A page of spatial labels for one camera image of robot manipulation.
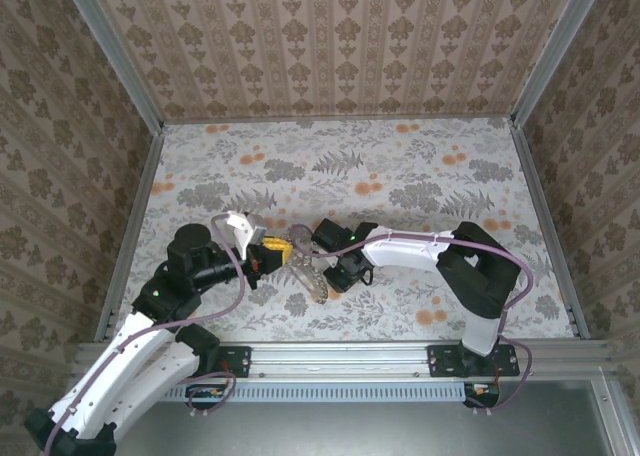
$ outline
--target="yellow object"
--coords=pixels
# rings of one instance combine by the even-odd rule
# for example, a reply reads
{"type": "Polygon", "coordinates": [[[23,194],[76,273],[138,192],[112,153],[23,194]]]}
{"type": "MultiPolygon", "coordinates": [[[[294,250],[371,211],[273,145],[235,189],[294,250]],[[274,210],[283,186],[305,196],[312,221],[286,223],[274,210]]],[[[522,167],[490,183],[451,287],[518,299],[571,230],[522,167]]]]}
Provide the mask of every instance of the yellow object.
{"type": "Polygon", "coordinates": [[[293,245],[288,241],[280,238],[272,238],[270,236],[266,236],[262,240],[262,244],[267,249],[272,249],[276,251],[282,251],[282,265],[289,260],[289,256],[293,252],[293,245]]]}

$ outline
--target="floral wallpaper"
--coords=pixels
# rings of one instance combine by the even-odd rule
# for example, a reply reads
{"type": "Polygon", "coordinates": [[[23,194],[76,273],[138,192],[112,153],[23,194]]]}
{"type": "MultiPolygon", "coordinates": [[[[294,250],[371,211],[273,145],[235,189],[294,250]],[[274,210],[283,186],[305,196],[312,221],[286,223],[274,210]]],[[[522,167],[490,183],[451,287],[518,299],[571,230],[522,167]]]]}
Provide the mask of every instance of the floral wallpaper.
{"type": "Polygon", "coordinates": [[[100,0],[169,122],[508,114],[567,0],[100,0]]]}
{"type": "MultiPolygon", "coordinates": [[[[315,227],[324,217],[412,231],[475,221],[536,275],[506,333],[573,336],[505,118],[176,125],[164,134],[120,321],[180,226],[237,210],[261,214],[283,237],[293,223],[315,227]]],[[[294,252],[208,328],[225,341],[461,337],[462,306],[439,274],[382,268],[372,286],[338,294],[323,264],[294,252]]],[[[216,286],[198,314],[236,295],[237,284],[216,286]]]]}
{"type": "Polygon", "coordinates": [[[3,455],[93,338],[149,143],[71,0],[0,0],[3,455]]]}
{"type": "Polygon", "coordinates": [[[640,0],[596,0],[526,122],[587,320],[640,421],[640,0]]]}

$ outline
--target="floral tablecloth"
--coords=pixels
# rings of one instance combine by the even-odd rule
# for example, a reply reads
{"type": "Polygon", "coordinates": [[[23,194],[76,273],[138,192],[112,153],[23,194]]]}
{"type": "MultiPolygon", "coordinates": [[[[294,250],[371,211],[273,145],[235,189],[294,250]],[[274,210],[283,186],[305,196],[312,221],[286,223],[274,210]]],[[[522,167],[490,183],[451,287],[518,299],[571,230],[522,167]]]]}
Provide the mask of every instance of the floral tablecloth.
{"type": "MultiPolygon", "coordinates": [[[[444,231],[475,221],[525,260],[533,292],[505,334],[572,337],[562,295],[506,120],[360,120],[164,129],[165,143],[119,321],[186,223],[225,210],[266,218],[270,234],[329,217],[352,229],[372,221],[444,231]]],[[[327,291],[322,266],[295,255],[228,316],[207,325],[224,341],[456,339],[462,307],[439,274],[382,268],[373,285],[327,291]],[[300,277],[306,268],[307,278],[300,277]],[[309,291],[315,281],[320,293],[309,291]],[[318,294],[328,296],[325,304],[318,294]]],[[[521,275],[518,287],[524,284],[521,275]]],[[[228,305],[237,283],[209,291],[198,315],[228,305]]]]}

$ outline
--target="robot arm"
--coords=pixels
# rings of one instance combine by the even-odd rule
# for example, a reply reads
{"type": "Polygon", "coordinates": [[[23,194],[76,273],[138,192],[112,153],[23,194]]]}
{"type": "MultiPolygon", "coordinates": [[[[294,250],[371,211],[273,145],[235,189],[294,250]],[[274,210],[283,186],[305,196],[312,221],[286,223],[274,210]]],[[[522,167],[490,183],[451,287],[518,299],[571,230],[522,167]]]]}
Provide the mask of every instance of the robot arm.
{"type": "MultiPolygon", "coordinates": [[[[233,252],[249,286],[255,289],[261,276],[287,261],[292,246],[277,238],[265,238],[266,225],[258,216],[230,212],[227,223],[236,236],[233,252]]],[[[170,388],[190,376],[225,369],[219,366],[220,341],[196,324],[151,331],[121,348],[141,330],[186,320],[200,306],[204,292],[236,277],[231,258],[211,240],[208,228],[188,224],[178,229],[167,247],[167,260],[143,286],[132,313],[100,358],[48,411],[35,409],[27,417],[25,426],[40,449],[92,379],[56,435],[52,455],[113,456],[128,429],[170,388]],[[166,344],[162,356],[140,372],[166,344]],[[110,357],[113,359],[108,369],[97,374],[110,357]]]]}
{"type": "Polygon", "coordinates": [[[371,284],[376,266],[437,271],[465,309],[462,347],[487,357],[496,344],[502,310],[520,274],[518,265],[487,251],[437,241],[438,238],[453,238],[504,250],[482,228],[470,222],[461,223],[455,231],[428,233],[436,239],[428,242],[411,239],[425,233],[399,232],[375,223],[362,223],[352,232],[325,219],[313,233],[312,241],[325,251],[335,252],[376,236],[384,238],[391,234],[394,234],[393,238],[370,242],[361,249],[341,255],[338,263],[324,272],[329,285],[335,291],[344,292],[358,281],[371,284]]]}

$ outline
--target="cable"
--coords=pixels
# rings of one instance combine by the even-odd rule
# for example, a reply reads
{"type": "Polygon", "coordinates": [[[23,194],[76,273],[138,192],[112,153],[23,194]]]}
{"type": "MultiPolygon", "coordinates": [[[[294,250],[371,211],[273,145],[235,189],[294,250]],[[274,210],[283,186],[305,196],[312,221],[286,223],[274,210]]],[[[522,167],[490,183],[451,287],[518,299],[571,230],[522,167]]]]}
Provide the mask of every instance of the cable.
{"type": "Polygon", "coordinates": [[[211,321],[212,319],[220,318],[222,316],[225,316],[225,315],[229,314],[234,309],[236,309],[238,307],[238,305],[242,302],[242,299],[244,297],[244,293],[245,293],[245,290],[246,290],[246,283],[245,283],[245,279],[244,279],[244,273],[242,272],[242,267],[240,266],[240,262],[238,261],[238,258],[236,258],[236,255],[233,253],[233,251],[229,247],[229,244],[225,240],[224,235],[222,234],[222,232],[220,231],[220,229],[217,226],[217,222],[218,221],[226,219],[226,218],[227,218],[227,214],[226,213],[219,214],[219,215],[214,216],[213,218],[211,218],[211,229],[213,230],[214,234],[220,240],[220,244],[222,245],[222,247],[226,251],[226,253],[229,256],[229,258],[231,259],[231,262],[233,263],[233,266],[234,266],[234,268],[236,270],[236,273],[238,273],[238,279],[240,280],[240,289],[238,291],[238,297],[233,301],[233,303],[231,303],[230,306],[228,306],[227,308],[223,309],[222,311],[218,311],[217,313],[211,313],[211,314],[208,314],[206,316],[200,316],[198,318],[183,319],[183,320],[180,320],[180,321],[173,321],[173,322],[170,322],[170,323],[159,324],[157,326],[151,326],[149,328],[143,329],[141,331],[138,331],[137,333],[132,334],[127,339],[125,339],[121,344],[116,346],[116,348],[115,348],[116,350],[114,352],[112,352],[109,356],[107,356],[107,358],[102,362],[102,364],[100,366],[98,366],[96,368],[95,372],[87,380],[87,383],[82,387],[82,389],[80,389],[80,391],[78,391],[78,394],[76,395],[76,397],[73,399],[73,401],[71,401],[71,404],[69,404],[69,406],[67,407],[65,412],[62,414],[62,416],[60,417],[60,419],[58,420],[56,425],[53,427],[53,429],[51,430],[51,433],[49,433],[49,437],[47,438],[47,442],[46,442],[45,447],[44,447],[44,456],[50,456],[51,455],[51,448],[53,446],[53,442],[54,442],[57,434],[60,432],[60,429],[62,429],[62,426],[64,426],[64,423],[67,421],[67,419],[69,419],[69,416],[71,416],[73,413],[75,413],[76,407],[78,406],[78,404],[80,404],[80,402],[82,401],[82,398],[84,397],[84,395],[87,394],[89,389],[98,380],[100,375],[104,372],[105,369],[107,369],[109,364],[111,364],[111,362],[116,358],[116,356],[118,356],[118,354],[122,353],[125,350],[125,348],[127,346],[129,346],[132,342],[134,342],[136,339],[140,338],[141,336],[144,336],[145,334],[148,334],[148,333],[151,333],[151,332],[154,332],[154,331],[160,331],[162,329],[169,329],[169,328],[176,328],[176,327],[180,327],[180,326],[186,326],[187,324],[205,323],[207,321],[211,321]]]}
{"type": "Polygon", "coordinates": [[[198,390],[198,391],[193,391],[189,395],[189,399],[187,401],[187,406],[191,410],[191,416],[194,416],[195,414],[201,414],[203,416],[207,416],[207,415],[213,413],[214,411],[219,410],[222,406],[225,405],[227,400],[231,397],[231,395],[235,391],[236,383],[238,382],[238,379],[236,378],[236,375],[233,374],[230,371],[218,371],[216,373],[205,374],[204,376],[199,376],[197,378],[187,378],[187,379],[182,381],[183,384],[184,383],[197,383],[198,381],[202,381],[203,379],[220,378],[220,377],[231,378],[231,389],[229,389],[229,391],[227,391],[227,393],[224,396],[222,396],[222,398],[220,398],[220,401],[218,401],[215,404],[215,406],[213,406],[210,409],[203,409],[203,410],[196,409],[196,408],[193,407],[193,397],[198,393],[202,393],[203,391],[207,391],[207,389],[203,388],[203,389],[198,390]]]}
{"type": "MultiPolygon", "coordinates": [[[[374,243],[376,241],[386,241],[388,239],[410,239],[410,240],[415,240],[415,241],[427,241],[427,242],[439,242],[439,243],[447,243],[447,244],[454,244],[457,246],[464,246],[466,248],[472,248],[472,249],[479,249],[482,251],[487,251],[493,254],[497,254],[498,256],[502,256],[503,258],[507,259],[508,261],[511,261],[512,263],[518,265],[520,267],[520,269],[522,269],[522,271],[524,271],[524,273],[527,275],[527,285],[525,286],[525,288],[520,292],[520,294],[518,294],[517,296],[515,296],[511,301],[509,301],[507,304],[504,305],[504,308],[502,309],[502,316],[500,317],[500,325],[498,326],[498,336],[500,336],[502,338],[503,341],[505,341],[507,344],[512,344],[513,346],[518,346],[522,349],[524,349],[527,353],[527,366],[524,370],[524,373],[522,375],[522,378],[520,379],[520,381],[518,382],[518,386],[516,387],[516,389],[514,390],[514,392],[502,403],[498,404],[497,406],[494,406],[493,408],[486,408],[486,411],[488,414],[490,414],[491,411],[496,411],[498,409],[501,409],[503,407],[505,407],[509,402],[511,402],[517,395],[518,393],[520,393],[520,391],[522,390],[522,387],[524,386],[524,383],[527,381],[527,378],[529,377],[529,374],[531,372],[531,366],[533,364],[533,353],[531,351],[531,349],[529,349],[528,346],[526,346],[525,344],[519,342],[519,341],[515,341],[512,339],[509,339],[505,336],[502,335],[502,330],[504,329],[504,326],[506,324],[506,320],[507,320],[507,313],[509,312],[509,310],[511,308],[513,308],[513,306],[515,306],[518,302],[522,301],[522,299],[531,292],[531,290],[533,289],[533,284],[534,284],[534,276],[533,276],[533,272],[531,271],[531,269],[524,263],[522,262],[520,259],[516,258],[514,255],[512,255],[511,253],[504,251],[502,249],[499,248],[494,248],[493,246],[487,246],[484,244],[479,244],[479,243],[473,243],[471,241],[461,241],[459,239],[454,239],[454,238],[446,238],[446,237],[439,237],[439,236],[430,236],[427,234],[410,234],[410,233],[401,233],[401,232],[392,232],[389,234],[383,234],[380,236],[374,236],[372,238],[369,239],[365,239],[364,241],[360,241],[359,243],[355,243],[352,246],[349,246],[348,248],[344,248],[341,249],[339,251],[334,251],[332,253],[316,253],[314,251],[310,251],[308,249],[302,248],[300,247],[300,245],[298,244],[298,242],[295,240],[295,238],[293,237],[293,233],[296,230],[304,230],[307,233],[313,234],[313,231],[311,230],[311,228],[309,228],[308,226],[305,226],[304,224],[294,224],[291,226],[290,229],[290,234],[292,234],[292,240],[293,240],[293,244],[295,245],[296,249],[298,251],[300,251],[302,254],[304,254],[305,256],[309,256],[312,258],[329,258],[332,256],[341,256],[345,253],[348,253],[350,251],[353,251],[354,249],[358,249],[361,248],[369,243],[374,243]]],[[[474,404],[478,404],[480,407],[484,407],[484,405],[482,403],[479,403],[478,401],[472,399],[472,398],[467,398],[469,399],[471,402],[473,402],[474,404]]]]}

